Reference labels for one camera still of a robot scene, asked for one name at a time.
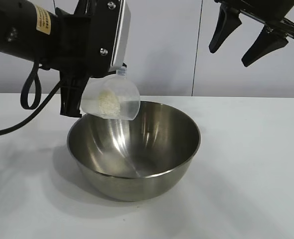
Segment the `white wall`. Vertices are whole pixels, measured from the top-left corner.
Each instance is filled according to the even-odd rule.
[[[52,0],[31,0],[53,12]],[[72,13],[77,0],[56,0]],[[132,22],[126,53],[129,79],[144,95],[191,95],[201,0],[128,0]],[[20,92],[31,62],[0,53],[0,92]],[[41,71],[43,92],[58,72]]]
[[[241,16],[242,25],[215,53],[208,46],[216,27],[219,4],[204,0],[196,64],[195,96],[294,97],[294,41],[245,68],[241,58],[263,25]],[[294,8],[287,15],[294,22]]]

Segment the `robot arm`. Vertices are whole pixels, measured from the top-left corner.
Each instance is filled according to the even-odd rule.
[[[215,0],[220,2],[220,13],[209,49],[215,53],[224,40],[242,23],[239,14],[243,13],[261,23],[259,37],[243,56],[244,66],[249,66],[266,54],[285,47],[287,37],[294,39],[294,23],[285,15],[294,6],[294,0]]]
[[[52,14],[27,0],[0,0],[0,52],[34,62],[21,96],[23,108],[40,101],[38,69],[60,72],[61,114],[81,117],[81,96],[90,77],[122,67],[131,14],[125,0],[79,0],[74,14]],[[37,99],[27,94],[35,82]]]
[[[243,13],[265,25],[242,61],[249,66],[294,39],[294,23],[285,15],[294,0],[216,0],[221,3],[217,28],[209,45],[216,52],[241,25]],[[129,34],[131,13],[126,0],[79,0],[74,14],[56,8],[52,14],[28,0],[0,0],[0,52],[34,62],[22,92],[21,105],[35,110],[21,123],[4,130],[10,133],[29,123],[54,94],[61,92],[61,115],[81,117],[80,102],[89,78],[102,78],[121,68]],[[38,70],[55,69],[60,81],[40,104]],[[27,95],[35,83],[35,100]]]

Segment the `black cable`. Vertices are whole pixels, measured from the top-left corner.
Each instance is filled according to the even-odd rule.
[[[22,122],[10,128],[0,130],[0,136],[16,131],[19,128],[22,128],[23,126],[31,122],[44,109],[44,107],[48,104],[48,102],[53,98],[55,93],[60,89],[61,85],[62,85],[62,82],[61,81],[58,82],[57,85],[53,88],[53,90],[49,93],[49,95],[45,98],[45,100],[40,104],[40,106],[25,120],[23,120]]]
[[[21,91],[21,97],[20,97],[20,103],[23,109],[25,110],[34,110],[38,107],[39,103],[41,102],[41,96],[42,96],[42,85],[39,81],[38,77],[38,69],[39,69],[39,59],[37,56],[35,56],[35,61],[33,68],[31,70],[31,73],[29,74],[28,78],[26,79],[22,91]],[[28,105],[28,94],[31,89],[31,86],[35,83],[35,97],[34,102],[31,106]]]

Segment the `screw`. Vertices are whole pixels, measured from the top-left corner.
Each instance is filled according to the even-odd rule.
[[[114,10],[116,8],[116,4],[113,1],[109,1],[107,6],[110,10]]]
[[[17,29],[12,27],[11,31],[9,32],[6,39],[7,39],[8,42],[16,40],[17,39]]]
[[[107,56],[107,54],[108,54],[108,50],[106,50],[106,49],[104,49],[104,48],[101,48],[100,53],[101,53],[102,56]]]
[[[267,27],[267,33],[271,33],[271,32],[273,32],[273,29],[271,28],[271,27]]]

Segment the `rice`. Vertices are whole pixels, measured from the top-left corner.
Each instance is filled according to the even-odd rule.
[[[99,94],[98,97],[99,110],[104,116],[119,118],[121,113],[121,105],[118,97],[114,92],[104,90]]]

